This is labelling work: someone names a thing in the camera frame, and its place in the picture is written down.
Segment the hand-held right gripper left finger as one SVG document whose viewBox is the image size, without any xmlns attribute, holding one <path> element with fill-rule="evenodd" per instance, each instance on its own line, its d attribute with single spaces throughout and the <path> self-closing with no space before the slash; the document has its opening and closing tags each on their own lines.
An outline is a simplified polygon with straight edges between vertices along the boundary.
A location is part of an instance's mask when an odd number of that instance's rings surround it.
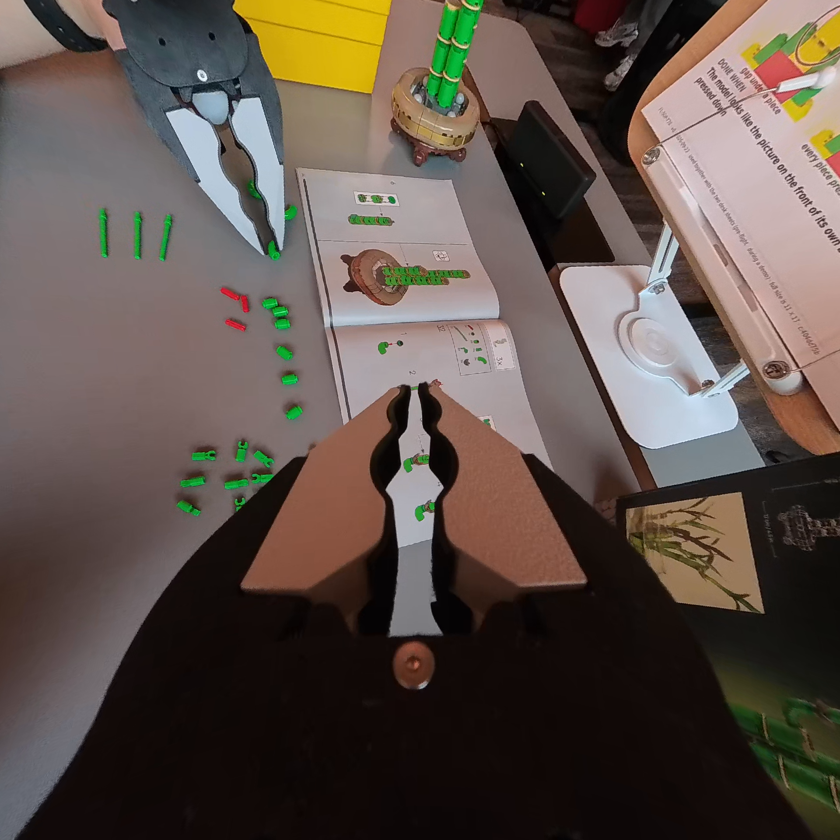
<svg viewBox="0 0 840 840">
<path fill-rule="evenodd" d="M 389 633 L 398 546 L 388 487 L 402 469 L 411 394 L 408 385 L 387 390 L 309 453 L 243 592 L 328 604 L 358 634 Z"/>
</svg>

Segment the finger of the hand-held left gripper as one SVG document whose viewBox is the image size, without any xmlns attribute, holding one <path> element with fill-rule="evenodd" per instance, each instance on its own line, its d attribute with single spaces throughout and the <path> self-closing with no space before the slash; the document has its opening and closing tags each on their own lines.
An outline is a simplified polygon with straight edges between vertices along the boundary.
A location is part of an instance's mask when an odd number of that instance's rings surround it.
<svg viewBox="0 0 840 840">
<path fill-rule="evenodd" d="M 181 108 L 166 114 L 175 136 L 191 162 L 198 184 L 237 231 L 259 252 L 267 255 L 253 221 L 247 216 L 237 187 L 228 180 L 221 162 L 219 138 L 209 121 Z"/>
<path fill-rule="evenodd" d="M 241 98 L 229 121 L 234 138 L 252 163 L 255 184 L 264 199 L 271 240 L 274 239 L 282 251 L 286 184 L 279 99 Z"/>
</svg>

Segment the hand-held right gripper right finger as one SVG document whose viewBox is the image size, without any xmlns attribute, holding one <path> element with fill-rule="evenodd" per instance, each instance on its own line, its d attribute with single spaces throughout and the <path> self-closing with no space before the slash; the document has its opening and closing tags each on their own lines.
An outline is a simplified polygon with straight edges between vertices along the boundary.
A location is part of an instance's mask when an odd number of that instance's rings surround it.
<svg viewBox="0 0 840 840">
<path fill-rule="evenodd" d="M 499 603 L 573 592 L 587 578 L 525 456 L 440 386 L 418 387 L 434 503 L 432 612 L 442 634 L 474 632 Z"/>
</svg>

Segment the row of green round bricks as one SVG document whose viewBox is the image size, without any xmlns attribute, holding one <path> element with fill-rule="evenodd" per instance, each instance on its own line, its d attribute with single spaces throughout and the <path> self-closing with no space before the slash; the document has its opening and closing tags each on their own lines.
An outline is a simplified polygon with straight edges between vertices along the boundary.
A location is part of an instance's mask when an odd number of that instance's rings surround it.
<svg viewBox="0 0 840 840">
<path fill-rule="evenodd" d="M 286 400 L 283 413 L 288 421 L 296 422 L 303 415 L 304 409 L 302 397 L 298 393 L 301 384 L 301 374 L 296 367 L 298 356 L 288 335 L 292 327 L 290 310 L 273 296 L 264 297 L 260 307 L 269 316 L 272 328 L 277 333 L 275 355 L 281 362 L 279 382 Z"/>
</svg>

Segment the yellow box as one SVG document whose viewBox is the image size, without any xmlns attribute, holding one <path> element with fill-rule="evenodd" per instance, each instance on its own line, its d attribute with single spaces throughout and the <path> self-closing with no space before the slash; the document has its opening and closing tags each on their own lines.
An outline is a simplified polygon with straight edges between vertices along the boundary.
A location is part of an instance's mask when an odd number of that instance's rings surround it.
<svg viewBox="0 0 840 840">
<path fill-rule="evenodd" d="M 390 1 L 236 1 L 273 78 L 371 94 Z"/>
</svg>

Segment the lego bamboo pot model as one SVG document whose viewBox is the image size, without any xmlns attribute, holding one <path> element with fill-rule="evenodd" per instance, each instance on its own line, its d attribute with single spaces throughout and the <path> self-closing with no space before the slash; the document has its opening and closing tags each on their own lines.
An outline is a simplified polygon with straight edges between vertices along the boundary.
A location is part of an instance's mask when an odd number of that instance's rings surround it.
<svg viewBox="0 0 840 840">
<path fill-rule="evenodd" d="M 406 70 L 392 90 L 392 131 L 415 166 L 435 156 L 461 163 L 480 127 L 480 103 L 464 83 L 483 1 L 446 1 L 428 68 Z"/>
</svg>

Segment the white document stand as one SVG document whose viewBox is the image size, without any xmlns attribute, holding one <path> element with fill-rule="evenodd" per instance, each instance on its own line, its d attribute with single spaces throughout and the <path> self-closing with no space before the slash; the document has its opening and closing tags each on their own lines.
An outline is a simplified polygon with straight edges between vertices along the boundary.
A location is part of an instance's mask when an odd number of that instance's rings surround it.
<svg viewBox="0 0 840 840">
<path fill-rule="evenodd" d="M 663 226 L 647 266 L 568 266 L 560 289 L 629 437 L 666 448 L 724 434 L 739 423 L 730 396 L 749 374 L 738 362 L 719 375 L 669 276 L 679 242 Z"/>
<path fill-rule="evenodd" d="M 761 366 L 757 364 L 755 352 L 745 343 L 744 330 L 733 321 L 727 304 L 720 298 L 711 282 L 711 275 L 701 265 L 690 243 L 693 228 L 681 222 L 676 216 L 677 199 L 662 193 L 649 174 L 649 168 L 643 161 L 646 153 L 657 141 L 655 132 L 650 128 L 642 110 L 662 92 L 683 77 L 693 66 L 705 59 L 713 50 L 743 25 L 764 4 L 763 1 L 730 1 L 724 3 L 708 21 L 696 28 L 690 38 L 684 38 L 679 49 L 674 49 L 669 61 L 649 78 L 643 95 L 629 123 L 627 148 L 637 172 L 640 174 L 647 192 L 655 202 L 663 218 L 663 223 L 670 227 L 676 242 L 683 251 L 693 277 L 706 296 L 706 308 L 702 315 L 714 312 L 728 333 L 733 346 L 738 350 L 740 360 L 747 365 L 752 380 L 762 396 L 764 404 L 772 413 L 776 423 L 785 434 L 803 449 L 813 455 L 828 455 L 838 452 L 838 428 L 829 416 L 812 387 L 805 383 L 792 395 L 775 392 L 764 380 Z"/>
</svg>

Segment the cluster of green clip pieces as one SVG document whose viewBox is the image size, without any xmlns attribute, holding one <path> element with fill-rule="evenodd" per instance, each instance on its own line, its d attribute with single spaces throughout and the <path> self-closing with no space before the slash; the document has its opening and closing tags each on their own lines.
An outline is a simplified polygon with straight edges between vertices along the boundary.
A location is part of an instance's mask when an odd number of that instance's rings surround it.
<svg viewBox="0 0 840 840">
<path fill-rule="evenodd" d="M 190 464 L 180 476 L 175 506 L 194 519 L 217 505 L 226 513 L 241 511 L 271 482 L 274 466 L 275 459 L 246 437 L 226 447 L 200 447 L 190 454 Z"/>
</svg>

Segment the printed instruction sheet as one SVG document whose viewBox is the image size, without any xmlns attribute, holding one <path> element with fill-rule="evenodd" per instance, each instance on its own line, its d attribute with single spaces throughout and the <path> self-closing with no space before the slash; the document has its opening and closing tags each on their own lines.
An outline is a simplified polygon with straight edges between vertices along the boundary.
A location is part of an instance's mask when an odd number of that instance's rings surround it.
<svg viewBox="0 0 840 840">
<path fill-rule="evenodd" d="M 838 65 L 805 112 L 747 101 L 712 112 L 709 87 L 746 75 L 741 57 L 794 35 L 838 2 L 764 2 L 705 59 L 642 110 L 680 179 L 765 312 L 792 366 L 838 412 Z"/>
</svg>

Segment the red fabric object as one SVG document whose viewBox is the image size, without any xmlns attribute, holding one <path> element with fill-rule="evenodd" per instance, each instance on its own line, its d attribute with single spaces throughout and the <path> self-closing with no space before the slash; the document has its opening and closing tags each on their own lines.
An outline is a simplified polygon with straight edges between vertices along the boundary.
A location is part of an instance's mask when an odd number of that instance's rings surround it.
<svg viewBox="0 0 840 840">
<path fill-rule="evenodd" d="M 628 1 L 585 0 L 576 1 L 573 22 L 576 27 L 588 35 L 612 27 L 623 14 Z"/>
</svg>

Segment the black lego set box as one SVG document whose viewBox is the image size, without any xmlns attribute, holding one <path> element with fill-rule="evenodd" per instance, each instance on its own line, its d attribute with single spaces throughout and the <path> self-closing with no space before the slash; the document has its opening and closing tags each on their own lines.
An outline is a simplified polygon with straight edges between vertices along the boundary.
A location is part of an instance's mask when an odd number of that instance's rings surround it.
<svg viewBox="0 0 840 840">
<path fill-rule="evenodd" d="M 616 526 L 706 650 L 752 755 L 839 837 L 839 455 L 649 490 Z"/>
</svg>

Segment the person's left forearm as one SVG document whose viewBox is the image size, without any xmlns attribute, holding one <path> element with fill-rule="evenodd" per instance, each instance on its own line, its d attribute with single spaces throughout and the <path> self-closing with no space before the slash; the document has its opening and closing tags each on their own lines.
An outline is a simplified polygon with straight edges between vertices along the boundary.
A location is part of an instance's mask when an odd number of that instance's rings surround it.
<svg viewBox="0 0 840 840">
<path fill-rule="evenodd" d="M 118 21 L 102 1 L 1 2 L 1 68 L 77 53 L 125 48 Z"/>
</svg>

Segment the open lego instruction booklet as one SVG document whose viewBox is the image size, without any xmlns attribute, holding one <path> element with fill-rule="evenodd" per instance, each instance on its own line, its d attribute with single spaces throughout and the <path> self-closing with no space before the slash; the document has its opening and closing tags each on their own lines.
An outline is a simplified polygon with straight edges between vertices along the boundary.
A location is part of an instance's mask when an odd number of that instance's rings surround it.
<svg viewBox="0 0 840 840">
<path fill-rule="evenodd" d="M 302 167 L 297 178 L 343 422 L 427 382 L 550 466 L 453 183 Z"/>
</svg>

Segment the black box with green lights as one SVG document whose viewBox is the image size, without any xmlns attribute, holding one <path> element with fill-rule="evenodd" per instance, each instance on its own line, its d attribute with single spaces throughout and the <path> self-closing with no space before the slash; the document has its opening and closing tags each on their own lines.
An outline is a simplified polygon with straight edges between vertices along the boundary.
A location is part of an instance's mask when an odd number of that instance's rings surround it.
<svg viewBox="0 0 840 840">
<path fill-rule="evenodd" d="M 495 154 L 542 265 L 611 264 L 614 254 L 585 195 L 595 171 L 535 100 L 517 120 L 491 118 Z"/>
</svg>

